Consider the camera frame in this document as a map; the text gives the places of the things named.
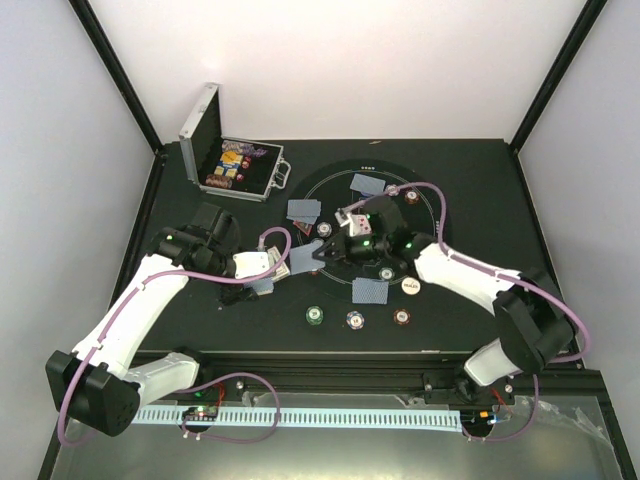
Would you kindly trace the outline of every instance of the white poker chip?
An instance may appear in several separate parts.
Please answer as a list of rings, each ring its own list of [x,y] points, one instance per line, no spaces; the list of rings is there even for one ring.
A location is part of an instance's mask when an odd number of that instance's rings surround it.
[[[415,295],[420,291],[420,281],[413,277],[405,277],[402,280],[402,291],[407,295]]]
[[[392,280],[393,277],[395,276],[395,273],[391,268],[384,267],[380,269],[380,272],[378,273],[378,275],[382,280]]]

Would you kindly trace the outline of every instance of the black metal frame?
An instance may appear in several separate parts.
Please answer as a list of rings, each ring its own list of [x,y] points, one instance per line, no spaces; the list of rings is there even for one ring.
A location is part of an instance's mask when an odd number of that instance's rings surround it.
[[[524,116],[520,127],[518,127],[513,140],[511,140],[511,143],[509,144],[514,153],[518,154],[518,152],[522,150],[527,138],[529,138],[529,135],[533,131],[533,128],[542,115],[547,103],[551,100],[553,93],[556,91],[556,88],[560,84],[564,74],[567,72],[569,65],[571,65],[571,62],[578,53],[578,50],[580,50],[582,43],[587,38],[591,27],[595,23],[606,3],[607,0],[587,0],[585,3],[576,23],[569,32],[569,36],[560,49],[560,53],[558,53],[553,65],[551,65],[549,73],[547,73],[547,76],[542,82],[540,90],[538,90],[538,93],[533,99],[533,102]]]
[[[138,122],[138,126],[140,127],[140,130],[142,130],[147,142],[149,142],[151,150],[158,154],[163,148],[162,141],[153,128],[151,120],[149,120],[147,112],[142,106],[133,85],[129,81],[129,77],[124,71],[120,60],[118,59],[118,55],[116,55],[115,50],[111,46],[111,42],[109,42],[107,35],[104,33],[102,25],[100,25],[93,8],[91,8],[91,5],[87,0],[69,0],[69,3],[80,19],[80,23],[82,23],[87,35],[89,35],[93,46],[96,47],[96,51],[104,62],[105,67],[107,67],[107,70],[118,87],[122,98],[124,98],[129,110],[131,110],[133,118]]]
[[[514,162],[518,165],[521,181],[527,193],[531,214],[537,223],[537,216],[531,198],[526,189],[526,182],[520,167],[518,153],[526,142],[536,122],[542,115],[547,103],[553,95],[562,77],[566,73],[573,58],[584,42],[607,0],[587,0],[582,12],[576,20],[569,36],[562,46],[556,60],[547,74],[540,90],[529,107],[516,135],[510,143]],[[162,171],[166,161],[163,145],[157,136],[144,107],[129,81],[124,68],[105,35],[93,9],[87,0],[69,0],[83,27],[87,31],[100,57],[105,63],[110,75],[118,86],[125,102],[135,117],[147,142],[156,153],[155,162],[145,188],[144,197],[131,239],[127,247],[125,258],[114,289],[112,303],[118,298],[131,279],[141,247],[141,240],[148,223],[151,207],[160,183]],[[554,275],[553,266],[542,231],[538,228],[541,245],[545,248],[545,256],[549,272]],[[143,364],[155,360],[153,355],[137,355],[134,363]],[[331,359],[322,355],[233,355],[208,354],[207,359],[216,365],[216,373],[227,371],[252,371],[265,376],[277,388],[283,391],[313,391],[313,392],[411,392],[424,389],[425,372],[453,368],[459,359],[447,356],[447,359],[429,356],[387,356],[385,359],[360,355],[357,359],[346,356],[333,355]],[[585,370],[581,363],[552,365],[540,375],[541,394],[543,395],[578,395],[595,396],[605,419],[607,430],[615,447],[616,457],[624,478],[636,478],[629,452],[620,431],[617,418],[611,406],[602,376],[597,371]],[[531,395],[533,387],[530,379],[518,376],[513,379],[514,392]],[[249,388],[261,388],[259,385],[249,384]],[[55,460],[60,448],[57,437],[52,436],[47,450],[39,479],[51,477]]]

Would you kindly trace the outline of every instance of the black table surface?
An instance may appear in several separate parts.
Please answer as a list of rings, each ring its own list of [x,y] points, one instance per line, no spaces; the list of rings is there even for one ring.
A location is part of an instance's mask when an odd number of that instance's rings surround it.
[[[453,247],[506,268],[545,269],[545,256],[519,173],[502,140],[270,141],[284,145],[292,173],[285,191],[274,190],[264,204],[202,193],[186,176],[177,143],[167,146],[162,173],[142,245],[166,226],[188,223],[198,205],[215,203],[233,213],[243,246],[255,248],[258,235],[282,224],[289,194],[307,175],[345,159],[378,159],[415,171],[444,191],[453,228]],[[190,281],[151,329],[140,351],[189,346],[205,352],[443,353],[469,352],[493,340],[493,317],[479,306],[435,285],[423,285],[412,307],[411,324],[400,327],[376,305],[358,305],[367,323],[352,331],[345,315],[354,306],[324,295],[301,274],[276,284],[257,302],[220,309],[218,287]],[[311,327],[310,305],[325,319]]]

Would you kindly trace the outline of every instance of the cable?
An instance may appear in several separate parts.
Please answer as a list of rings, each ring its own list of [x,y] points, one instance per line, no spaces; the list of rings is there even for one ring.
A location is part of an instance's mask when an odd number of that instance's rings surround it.
[[[224,395],[226,393],[223,383],[216,383],[214,387],[218,388],[218,401],[216,402],[216,408],[220,408],[222,405],[222,401],[224,400]]]
[[[530,290],[531,292],[544,298],[545,300],[547,300],[548,302],[552,303],[553,305],[558,307],[560,310],[562,310],[565,313],[565,315],[569,317],[569,319],[571,319],[571,321],[578,328],[578,330],[582,332],[582,336],[584,337],[584,346],[582,348],[582,351],[574,355],[565,355],[565,356],[554,358],[553,360],[551,360],[552,363],[564,363],[564,362],[573,362],[575,360],[580,360],[589,352],[589,350],[591,350],[591,334],[589,333],[587,326],[584,324],[582,320],[580,320],[580,317],[578,317],[578,315],[573,310],[571,310],[567,305],[565,305],[562,301],[558,300],[556,297],[551,295],[549,292],[541,289],[540,287],[532,283],[526,282],[519,278],[512,277],[510,275],[506,275],[504,273],[500,273],[500,269],[489,268],[486,265],[479,264],[477,262],[474,262],[473,260],[470,260],[466,257],[462,257],[455,253],[449,255],[449,247],[444,242],[444,226],[447,219],[447,200],[445,199],[444,193],[442,193],[442,190],[440,190],[440,188],[437,185],[434,185],[433,183],[429,183],[429,182],[406,183],[404,185],[400,185],[397,191],[402,191],[402,190],[406,190],[408,188],[414,188],[414,187],[429,188],[434,192],[436,192],[436,194],[440,199],[440,205],[442,208],[440,212],[440,228],[437,231],[437,240],[442,253],[449,256],[449,258],[451,258],[452,260],[455,260],[458,263],[466,265],[467,267],[471,267],[475,270],[478,270],[486,275],[490,275],[492,277],[499,278],[500,280],[511,282],[514,285],[518,285],[524,289]],[[372,198],[382,197],[388,194],[389,192],[384,192],[378,195],[374,195],[373,197],[365,198],[352,205],[349,205],[348,207],[345,207],[343,210],[345,212],[351,212],[356,208],[362,207],[365,203],[367,203]]]
[[[189,435],[193,435],[195,437],[201,437],[201,438],[208,438],[209,440],[217,440],[219,442],[226,442],[226,443],[236,443],[236,444],[240,444],[240,445],[247,445],[250,443],[258,443],[261,442],[262,440],[269,438],[271,435],[273,435],[273,433],[276,431],[276,427],[278,426],[278,422],[280,421],[280,399],[278,398],[278,394],[276,393],[276,389],[273,387],[273,385],[271,385],[268,381],[266,381],[264,378],[262,378],[259,375],[256,375],[254,373],[247,373],[247,372],[238,372],[238,373],[230,373],[228,375],[223,375],[222,377],[216,378],[215,380],[211,380],[210,382],[207,382],[203,385],[200,385],[198,387],[192,387],[192,388],[187,388],[185,390],[178,390],[176,393],[195,393],[195,392],[199,392],[200,390],[204,390],[205,388],[209,388],[210,386],[216,384],[216,383],[221,383],[224,382],[225,380],[229,380],[231,378],[237,378],[237,377],[245,377],[245,378],[253,378],[254,380],[258,380],[260,383],[262,383],[265,387],[267,387],[269,389],[269,391],[273,394],[273,399],[276,403],[276,415],[273,419],[273,423],[271,424],[271,426],[269,427],[269,429],[263,433],[262,435],[255,437],[255,438],[248,438],[248,439],[243,439],[243,438],[231,438],[231,437],[223,437],[221,435],[212,435],[209,433],[193,433],[190,432],[189,430],[187,430],[186,427],[186,422],[187,419],[185,418],[182,422],[182,431],[185,434],[185,438]]]
[[[538,376],[537,375],[532,375],[533,377],[533,408],[531,409],[531,415],[529,415],[529,419],[527,420],[527,423],[524,424],[524,426],[518,430],[517,432],[512,433],[511,435],[507,435],[505,437],[499,437],[499,438],[491,438],[491,437],[475,437],[473,435],[471,435],[466,428],[464,428],[464,425],[462,426],[462,434],[467,437],[469,440],[479,440],[481,442],[490,442],[490,443],[500,443],[500,442],[506,442],[509,440],[513,440],[515,438],[518,438],[519,436],[523,435],[527,430],[529,430],[534,423],[534,420],[536,419],[536,415],[538,414],[538,400],[540,398],[540,386],[538,384]]]
[[[259,249],[264,249],[264,242],[265,242],[266,238],[269,235],[271,235],[272,233],[276,233],[276,232],[282,233],[285,236],[286,244],[285,244],[285,247],[284,247],[284,251],[282,252],[282,256],[273,265],[273,267],[269,268],[266,272],[261,273],[260,275],[255,275],[253,277],[248,277],[248,278],[243,278],[243,279],[235,279],[235,278],[217,277],[217,276],[214,276],[214,275],[207,275],[207,274],[204,274],[204,273],[190,272],[190,271],[187,271],[187,270],[171,270],[171,271],[159,272],[159,273],[150,275],[149,277],[147,277],[142,282],[142,285],[143,286],[144,285],[148,285],[150,282],[154,281],[155,279],[161,278],[161,277],[164,277],[164,276],[167,276],[167,275],[184,275],[184,276],[187,276],[187,277],[190,277],[190,278],[198,278],[200,280],[206,280],[206,281],[209,281],[209,282],[227,283],[227,284],[232,284],[232,285],[244,284],[244,283],[253,282],[255,280],[260,280],[261,278],[265,278],[265,277],[269,276],[271,273],[275,272],[278,268],[280,268],[280,265],[282,265],[284,263],[285,259],[289,255],[289,251],[291,250],[291,234],[285,228],[282,228],[282,227],[272,227],[272,228],[269,228],[268,230],[264,231],[260,235],[260,237],[258,238],[258,248]],[[107,333],[109,332],[109,330],[111,329],[111,327],[115,323],[115,321],[118,318],[118,316],[122,313],[122,311],[125,309],[125,307],[129,304],[129,302],[133,299],[133,297],[136,296],[136,294],[138,292],[140,292],[140,289],[138,287],[133,288],[131,290],[131,292],[129,292],[129,294],[122,300],[120,305],[118,305],[118,307],[115,309],[115,311],[113,312],[113,314],[109,318],[109,321],[105,325],[104,329],[102,330],[102,332],[98,336],[98,343],[99,344],[101,344],[104,341],[104,339],[107,337]],[[96,353],[97,349],[98,349],[97,347],[92,347],[91,350],[89,350],[89,353],[84,358],[84,360],[82,360],[82,362],[80,363],[80,366],[78,367],[78,369],[75,371],[73,377],[71,378],[71,382],[69,382],[69,386],[67,387],[67,391],[65,392],[64,397],[62,399],[62,404],[60,405],[60,413],[58,414],[58,422],[57,422],[57,425],[56,425],[56,431],[57,431],[57,434],[58,434],[58,440],[60,441],[60,444],[62,446],[65,446],[65,447],[79,447],[81,445],[84,445],[87,441],[89,441],[91,438],[93,438],[95,436],[95,434],[96,434],[95,431],[92,431],[92,432],[89,432],[87,435],[85,435],[84,437],[82,437],[82,438],[80,438],[78,440],[71,441],[65,435],[65,420],[67,418],[67,413],[69,411],[69,405],[71,404],[71,399],[73,398],[73,393],[75,392],[76,387],[78,386],[78,383],[80,382],[80,378],[82,377],[82,374],[86,370],[87,365],[89,365],[89,362],[93,358],[93,355]],[[244,376],[252,376],[252,374],[243,374],[243,375]],[[277,403],[278,396],[277,396],[277,394],[275,392],[275,389],[273,389],[273,387],[271,387],[270,390],[273,392],[274,396],[276,397],[276,403]]]
[[[500,411],[500,407],[502,405],[505,406],[505,408],[507,409],[507,411],[513,415],[513,411],[511,410],[511,407],[509,407],[509,405],[507,405],[507,402],[505,402],[502,397],[500,396],[500,394],[498,393],[498,391],[495,388],[491,388],[491,393],[493,394],[494,397],[496,397],[496,399],[498,400],[498,412]]]

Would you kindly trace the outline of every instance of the green poker chip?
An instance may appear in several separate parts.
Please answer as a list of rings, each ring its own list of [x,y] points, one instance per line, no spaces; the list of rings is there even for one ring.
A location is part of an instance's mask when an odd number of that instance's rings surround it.
[[[324,318],[324,314],[322,313],[322,309],[317,306],[307,308],[307,322],[309,325],[320,325]]]

